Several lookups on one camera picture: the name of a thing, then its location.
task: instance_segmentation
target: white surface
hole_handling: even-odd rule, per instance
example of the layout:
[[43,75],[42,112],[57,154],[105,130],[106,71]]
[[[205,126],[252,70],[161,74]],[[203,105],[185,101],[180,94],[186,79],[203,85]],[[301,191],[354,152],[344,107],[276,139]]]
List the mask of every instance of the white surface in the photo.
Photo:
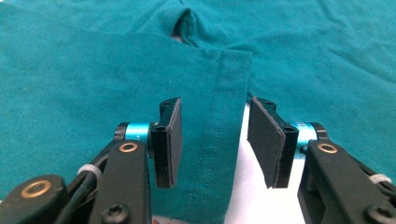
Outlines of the white surface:
[[297,199],[304,160],[294,160],[287,189],[268,189],[260,165],[247,140],[248,111],[246,106],[233,194],[225,223],[304,223]]

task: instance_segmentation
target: zip tie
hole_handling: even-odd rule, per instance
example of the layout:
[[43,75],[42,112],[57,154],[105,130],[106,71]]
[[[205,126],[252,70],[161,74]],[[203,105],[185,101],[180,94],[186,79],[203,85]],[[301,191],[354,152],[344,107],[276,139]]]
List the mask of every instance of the zip tie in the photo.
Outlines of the zip tie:
[[83,171],[93,172],[93,174],[96,176],[96,187],[97,187],[99,180],[102,178],[102,171],[100,171],[99,168],[97,168],[95,165],[92,164],[85,164],[81,166],[81,168],[78,169],[78,175]]
[[370,175],[369,179],[373,184],[378,184],[379,182],[383,182],[383,181],[387,181],[390,184],[392,183],[392,180],[389,177],[382,174]]

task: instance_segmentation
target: teal cloth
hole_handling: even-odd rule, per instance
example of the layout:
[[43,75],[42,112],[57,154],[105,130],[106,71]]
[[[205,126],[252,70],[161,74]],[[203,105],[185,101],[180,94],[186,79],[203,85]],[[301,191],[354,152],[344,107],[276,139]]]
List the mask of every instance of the teal cloth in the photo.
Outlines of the teal cloth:
[[249,94],[396,181],[395,1],[183,2],[186,43],[252,52]]
[[[196,49],[164,35],[84,31],[6,3],[0,15],[1,198],[37,175],[71,181],[120,122],[156,121],[159,103],[180,96],[178,184],[151,184],[153,213],[223,221],[250,53]],[[150,177],[154,183],[152,170]]]

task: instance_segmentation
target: stitching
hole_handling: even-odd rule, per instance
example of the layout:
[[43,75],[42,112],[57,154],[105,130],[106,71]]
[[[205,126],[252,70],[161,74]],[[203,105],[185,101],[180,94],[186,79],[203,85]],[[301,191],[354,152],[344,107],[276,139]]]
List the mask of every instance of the stitching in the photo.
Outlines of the stitching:
[[[192,180],[192,182],[195,182],[195,180],[196,180],[196,178],[198,176],[198,173],[199,173],[199,171],[201,169],[201,162],[202,162],[202,157],[204,156],[203,152],[204,152],[204,146],[205,146],[205,142],[206,142],[207,129],[209,127],[209,123],[210,123],[210,120],[211,120],[211,118],[213,116],[213,111],[214,111],[215,105],[216,105],[215,102],[216,102],[216,98],[217,98],[217,95],[218,95],[218,92],[219,92],[219,84],[220,84],[220,80],[221,80],[221,73],[222,73],[223,63],[224,63],[224,52],[221,53],[220,70],[219,70],[219,75],[218,75],[218,82],[216,83],[216,91],[215,91],[215,95],[213,97],[212,106],[210,108],[209,118],[208,118],[206,126],[205,126],[204,141],[202,142],[202,145],[201,145],[200,158],[198,160],[198,168],[195,171],[194,179]],[[190,205],[191,205],[191,200],[192,200],[192,197],[194,195],[194,192],[195,192],[195,190],[194,190],[194,188],[192,188],[191,191],[190,191],[190,198],[189,198],[189,200],[187,202],[186,214],[185,214],[185,218],[184,219],[187,219],[187,216],[188,216],[188,213],[189,213],[189,209],[190,209]]]
[[[221,116],[220,116],[220,120],[219,120],[219,123],[218,123],[219,126],[217,128],[216,140],[215,140],[215,145],[214,145],[213,151],[216,151],[217,147],[218,147],[219,133],[220,133],[220,130],[221,130],[222,123],[224,121],[224,113],[225,113],[226,108],[227,108],[226,105],[228,104],[228,99],[230,97],[230,85],[231,85],[232,74],[233,74],[233,69],[230,69],[230,72],[229,72],[229,75],[228,75],[228,84],[229,85],[228,85],[228,88],[227,88],[227,91],[226,91],[226,97],[225,97],[225,100],[224,100],[223,108],[221,110]],[[215,164],[215,157],[212,155],[212,162],[210,164],[210,169],[209,169],[209,173],[207,175],[206,184],[205,184],[206,191],[205,191],[205,195],[204,195],[204,202],[201,205],[201,212],[200,213],[203,213],[204,209],[206,207],[206,200],[207,200],[207,194],[208,194],[207,190],[209,189],[209,182],[210,182],[210,177],[212,175],[212,170],[213,170],[214,164]]]

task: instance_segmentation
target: blue metallic band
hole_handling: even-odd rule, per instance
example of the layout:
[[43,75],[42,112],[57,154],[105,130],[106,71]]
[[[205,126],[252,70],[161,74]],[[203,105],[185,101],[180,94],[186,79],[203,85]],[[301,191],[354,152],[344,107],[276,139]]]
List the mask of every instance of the blue metallic band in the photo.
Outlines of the blue metallic band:
[[125,131],[125,139],[147,143],[149,136],[149,123],[129,123]]
[[309,143],[309,140],[318,140],[317,131],[315,131],[314,126],[312,126],[310,123],[296,122],[291,123],[290,125],[299,131],[296,154],[294,158],[302,159],[304,158],[304,155],[300,153],[300,148],[306,147]]

